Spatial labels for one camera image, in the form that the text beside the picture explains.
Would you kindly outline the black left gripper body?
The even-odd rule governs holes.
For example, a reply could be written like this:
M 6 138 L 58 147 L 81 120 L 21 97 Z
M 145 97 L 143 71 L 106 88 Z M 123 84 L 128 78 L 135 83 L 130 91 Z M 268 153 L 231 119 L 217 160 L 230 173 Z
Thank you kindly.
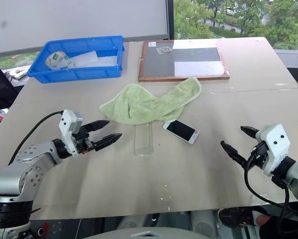
M 95 143 L 89 140 L 89 132 L 94 131 L 92 125 L 83 125 L 78 133 L 72 133 L 78 154 L 85 154 L 95 149 Z

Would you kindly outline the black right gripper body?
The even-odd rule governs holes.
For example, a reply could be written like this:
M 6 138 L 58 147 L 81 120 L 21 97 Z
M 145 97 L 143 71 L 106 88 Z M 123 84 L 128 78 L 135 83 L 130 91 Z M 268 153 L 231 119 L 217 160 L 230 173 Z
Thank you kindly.
M 263 169 L 268 157 L 268 146 L 265 141 L 258 143 L 251 151 L 250 157 L 247 160 L 247 170 L 254 166 Z

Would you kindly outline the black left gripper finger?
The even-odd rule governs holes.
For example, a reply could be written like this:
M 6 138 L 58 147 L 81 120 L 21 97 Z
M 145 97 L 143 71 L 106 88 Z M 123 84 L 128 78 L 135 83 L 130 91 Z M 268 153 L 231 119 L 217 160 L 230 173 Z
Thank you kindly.
M 99 151 L 103 148 L 106 148 L 106 147 L 114 144 L 116 141 L 118 141 L 121 136 L 122 136 L 122 133 L 113 133 L 106 137 L 103 137 L 101 140 L 99 140 L 97 142 L 92 142 L 93 149 L 95 151 Z
M 97 131 L 99 129 L 102 129 L 103 127 L 105 127 L 107 124 L 109 124 L 108 120 L 97 120 L 88 124 L 85 124 L 83 126 L 83 128 L 87 131 L 87 132 L 91 132 L 91 131 Z

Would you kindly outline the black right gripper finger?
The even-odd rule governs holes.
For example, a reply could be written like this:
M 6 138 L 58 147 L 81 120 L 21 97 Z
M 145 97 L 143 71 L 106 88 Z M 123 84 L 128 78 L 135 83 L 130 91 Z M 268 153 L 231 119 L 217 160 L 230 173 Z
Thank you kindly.
M 256 134 L 259 132 L 258 129 L 251 126 L 241 126 L 240 129 L 251 138 L 256 138 Z
M 220 145 L 233 161 L 237 162 L 242 168 L 245 168 L 247 160 L 242 157 L 234 147 L 225 143 L 223 140 L 220 142 Z

